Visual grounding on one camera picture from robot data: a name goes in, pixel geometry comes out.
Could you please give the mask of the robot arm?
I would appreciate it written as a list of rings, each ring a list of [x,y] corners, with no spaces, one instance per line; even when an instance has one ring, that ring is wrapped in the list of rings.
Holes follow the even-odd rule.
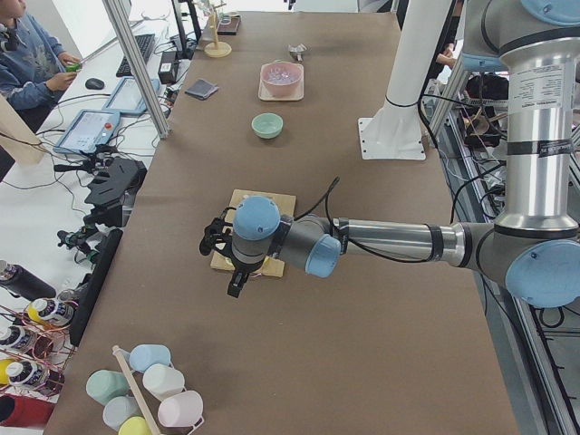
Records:
[[[575,65],[576,1],[471,1],[462,56],[474,71],[509,74],[507,180],[491,223],[447,226],[303,214],[289,217],[269,198],[244,199],[227,221],[215,217],[202,255],[228,257],[228,293],[238,296],[267,257],[329,276],[341,255],[364,252],[407,264],[444,261],[468,268],[538,308],[579,296],[578,225],[567,213]]]

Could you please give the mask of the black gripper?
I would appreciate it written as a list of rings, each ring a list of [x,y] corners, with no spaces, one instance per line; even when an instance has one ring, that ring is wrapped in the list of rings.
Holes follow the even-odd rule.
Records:
[[[218,252],[223,257],[229,258],[235,268],[227,287],[229,296],[239,298],[241,290],[247,283],[250,274],[258,271],[263,261],[239,260],[233,251],[233,224],[227,221],[227,213],[236,211],[234,207],[226,207],[218,217],[214,217],[208,226],[204,228],[203,237],[199,243],[199,252],[202,256],[208,256],[212,251]]]

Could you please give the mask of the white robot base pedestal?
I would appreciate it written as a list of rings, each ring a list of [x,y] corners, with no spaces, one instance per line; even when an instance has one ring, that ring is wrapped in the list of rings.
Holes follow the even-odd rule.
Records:
[[[453,3],[408,3],[383,106],[360,118],[359,142],[365,160],[424,160],[421,98],[425,78]]]

